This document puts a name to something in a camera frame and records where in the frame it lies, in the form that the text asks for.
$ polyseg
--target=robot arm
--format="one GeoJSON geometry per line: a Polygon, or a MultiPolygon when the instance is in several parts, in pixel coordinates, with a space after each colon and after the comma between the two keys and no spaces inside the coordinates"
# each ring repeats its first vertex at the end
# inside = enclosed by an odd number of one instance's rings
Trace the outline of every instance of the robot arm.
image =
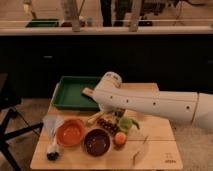
{"type": "Polygon", "coordinates": [[[107,72],[93,92],[104,112],[129,109],[165,117],[175,122],[191,122],[213,132],[213,95],[196,92],[147,92],[121,89],[121,77],[107,72]]]}

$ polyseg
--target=brown bowl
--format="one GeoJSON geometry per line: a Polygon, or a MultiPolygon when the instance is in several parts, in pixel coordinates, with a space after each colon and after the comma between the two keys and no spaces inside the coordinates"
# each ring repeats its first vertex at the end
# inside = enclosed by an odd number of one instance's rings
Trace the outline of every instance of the brown bowl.
{"type": "Polygon", "coordinates": [[[85,134],[85,125],[80,119],[69,119],[56,132],[57,143],[71,147],[81,142],[85,134]]]}
{"type": "Polygon", "coordinates": [[[94,129],[87,133],[84,139],[86,151],[93,156],[101,156],[110,147],[110,138],[102,129],[94,129]]]}

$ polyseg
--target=small object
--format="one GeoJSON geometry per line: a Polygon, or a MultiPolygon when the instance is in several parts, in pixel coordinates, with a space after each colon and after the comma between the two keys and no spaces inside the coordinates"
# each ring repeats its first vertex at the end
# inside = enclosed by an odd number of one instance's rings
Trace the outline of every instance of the small object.
{"type": "Polygon", "coordinates": [[[110,138],[104,130],[94,129],[85,136],[84,146],[92,156],[101,156],[108,151],[110,138]]]}
{"type": "Polygon", "coordinates": [[[93,90],[88,87],[85,87],[82,91],[82,94],[92,98],[93,90]]]}
{"type": "Polygon", "coordinates": [[[118,128],[120,131],[124,133],[127,134],[129,129],[132,127],[132,125],[135,125],[138,129],[140,129],[140,125],[134,119],[124,117],[124,116],[121,118],[118,118],[118,128]]]}
{"type": "Polygon", "coordinates": [[[47,148],[47,159],[51,161],[55,161],[59,156],[59,147],[56,142],[56,138],[54,137],[53,143],[47,148]]]}
{"type": "Polygon", "coordinates": [[[118,126],[115,123],[112,123],[110,120],[106,121],[103,118],[99,118],[97,121],[98,125],[107,130],[111,135],[115,135],[118,131],[118,126]]]}
{"type": "Polygon", "coordinates": [[[48,160],[51,160],[51,161],[55,161],[59,156],[59,153],[57,152],[52,152],[52,153],[47,153],[47,158],[48,160]]]}
{"type": "Polygon", "coordinates": [[[78,145],[84,137],[85,125],[80,119],[69,119],[56,131],[57,143],[64,147],[78,145]]]}
{"type": "Polygon", "coordinates": [[[92,17],[88,17],[86,21],[87,21],[87,26],[88,27],[92,27],[92,25],[93,25],[93,19],[92,19],[92,17]]]}
{"type": "Polygon", "coordinates": [[[95,121],[100,118],[104,113],[103,112],[98,112],[92,116],[89,117],[89,119],[87,120],[87,125],[91,126],[95,123],[95,121]]]}
{"type": "Polygon", "coordinates": [[[117,132],[114,137],[114,143],[116,146],[121,147],[126,143],[126,134],[124,132],[117,132]]]}

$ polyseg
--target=cabinet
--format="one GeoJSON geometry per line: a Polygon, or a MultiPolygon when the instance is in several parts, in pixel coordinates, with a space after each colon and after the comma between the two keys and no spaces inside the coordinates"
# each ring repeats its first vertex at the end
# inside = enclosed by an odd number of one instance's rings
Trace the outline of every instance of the cabinet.
{"type": "Polygon", "coordinates": [[[2,36],[0,72],[21,97],[51,97],[63,75],[119,73],[160,90],[213,93],[212,35],[2,36]]]}

